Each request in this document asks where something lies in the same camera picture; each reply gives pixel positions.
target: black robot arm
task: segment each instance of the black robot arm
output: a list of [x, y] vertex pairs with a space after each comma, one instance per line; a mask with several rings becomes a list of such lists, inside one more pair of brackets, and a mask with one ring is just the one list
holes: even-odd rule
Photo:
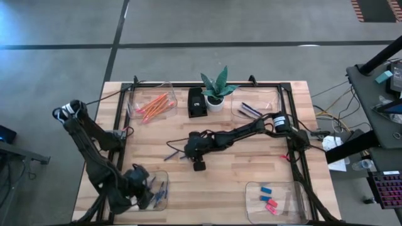
[[[272, 118], [275, 132], [265, 128], [265, 120]], [[236, 141], [253, 136], [255, 134], [266, 134], [271, 137], [288, 137], [295, 146], [294, 149], [306, 150], [310, 146], [307, 133], [304, 130], [296, 130], [288, 124], [281, 112], [266, 114], [255, 121], [231, 131], [214, 132], [191, 132], [188, 142], [184, 147], [185, 156], [191, 159], [194, 164], [194, 171], [206, 169], [202, 156], [212, 151], [223, 151], [232, 146]]]
[[104, 198], [108, 199], [111, 212], [120, 214], [133, 204], [131, 197], [137, 198], [137, 205], [145, 209], [153, 194], [146, 186], [148, 172], [134, 164], [124, 175], [96, 148], [92, 139], [99, 142], [101, 150], [118, 152], [123, 148], [126, 132], [105, 132], [87, 113], [86, 105], [73, 100], [69, 104], [53, 111], [70, 134], [86, 162], [86, 171], [99, 197], [79, 221], [89, 221], [94, 216]]

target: gray floor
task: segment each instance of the gray floor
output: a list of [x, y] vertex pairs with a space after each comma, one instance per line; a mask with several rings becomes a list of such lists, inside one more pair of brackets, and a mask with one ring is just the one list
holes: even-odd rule
[[[0, 0], [0, 45], [99, 44], [113, 42], [122, 0]], [[402, 23], [359, 23], [348, 0], [132, 0], [121, 43], [208, 41], [392, 40]], [[200, 80], [229, 66], [231, 80], [307, 80], [311, 94], [346, 80], [345, 68], [384, 46], [170, 48], [119, 50], [112, 81]], [[77, 195], [83, 160], [52, 118], [53, 108], [72, 99], [99, 98], [110, 50], [0, 50], [0, 124], [18, 132], [16, 145], [52, 157], [32, 163], [35, 180], [24, 180], [8, 225], [67, 223]], [[328, 106], [348, 85], [313, 98]], [[337, 114], [350, 95], [334, 106]], [[89, 108], [95, 116], [96, 105]], [[345, 119], [367, 121], [362, 110]], [[323, 129], [332, 129], [321, 123]], [[365, 179], [334, 180], [342, 218], [397, 225], [393, 211], [363, 205]]]

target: wooden tabletop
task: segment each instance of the wooden tabletop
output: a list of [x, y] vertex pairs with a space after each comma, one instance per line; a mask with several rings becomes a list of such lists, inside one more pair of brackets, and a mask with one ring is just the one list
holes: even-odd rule
[[[299, 120], [309, 129], [315, 130], [317, 122], [307, 82], [290, 83]], [[121, 82], [107, 82], [102, 97], [120, 88]], [[136, 88], [134, 101], [149, 101], [162, 92], [164, 91], [158, 89]], [[173, 153], [166, 145], [169, 140], [188, 137], [188, 133], [192, 131], [229, 131], [248, 123], [248, 119], [243, 119], [236, 113], [241, 102], [250, 103], [259, 109], [267, 108], [271, 112], [280, 107], [274, 88], [241, 88], [237, 89], [233, 96], [225, 98], [222, 111], [209, 112], [207, 117], [189, 119], [187, 94], [188, 88], [175, 88], [177, 108], [169, 117], [149, 124], [141, 124], [137, 119], [132, 119], [130, 123], [135, 132], [127, 141], [122, 172], [131, 168], [133, 163], [143, 165], [149, 172], [167, 171], [170, 187], [166, 209], [151, 212], [128, 210], [116, 215], [114, 223], [250, 223], [246, 214], [245, 196], [248, 182], [293, 181], [290, 164], [280, 158], [287, 152], [285, 138], [273, 139], [267, 135], [249, 137], [236, 142], [223, 152], [206, 154], [205, 171], [194, 172], [192, 163], [187, 159], [180, 160], [180, 155], [163, 161]], [[118, 98], [118, 95], [115, 95], [99, 104], [96, 123], [105, 130], [113, 128]], [[283, 104], [288, 109], [288, 102]], [[125, 114], [124, 110], [120, 129]], [[182, 149], [184, 144], [185, 141], [176, 143], [175, 146]], [[325, 154], [316, 149], [309, 149], [306, 151], [306, 157], [314, 192], [331, 214], [340, 218]], [[96, 197], [97, 192], [84, 171], [72, 220], [80, 218]]]

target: pink eraser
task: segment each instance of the pink eraser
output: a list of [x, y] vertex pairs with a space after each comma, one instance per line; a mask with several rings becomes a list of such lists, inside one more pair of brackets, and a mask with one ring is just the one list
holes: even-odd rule
[[275, 210], [275, 208], [274, 208], [273, 206], [271, 206], [270, 204], [267, 204], [267, 205], [265, 206], [265, 208], [266, 208], [268, 211], [270, 211], [273, 215], [276, 215], [276, 210]]
[[275, 208], [278, 206], [276, 201], [274, 201], [272, 198], [270, 198], [267, 203], [268, 203], [268, 205], [271, 205], [271, 206], [273, 206]]

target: blue eraser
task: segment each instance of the blue eraser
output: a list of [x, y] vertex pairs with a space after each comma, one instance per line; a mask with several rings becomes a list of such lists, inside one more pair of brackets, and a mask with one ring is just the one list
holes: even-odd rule
[[376, 78], [376, 82], [378, 84], [383, 83], [385, 80], [389, 79], [393, 74], [390, 71], [386, 71], [382, 74], [380, 74], [377, 78]]
[[261, 191], [262, 191], [262, 192], [265, 192], [265, 193], [267, 193], [267, 194], [271, 194], [271, 192], [272, 192], [271, 189], [269, 189], [269, 188], [264, 188], [264, 187], [261, 187]]
[[268, 202], [268, 200], [270, 200], [271, 197], [261, 195], [261, 196], [259, 197], [259, 199], [260, 199], [261, 201], [266, 201], [266, 202]]

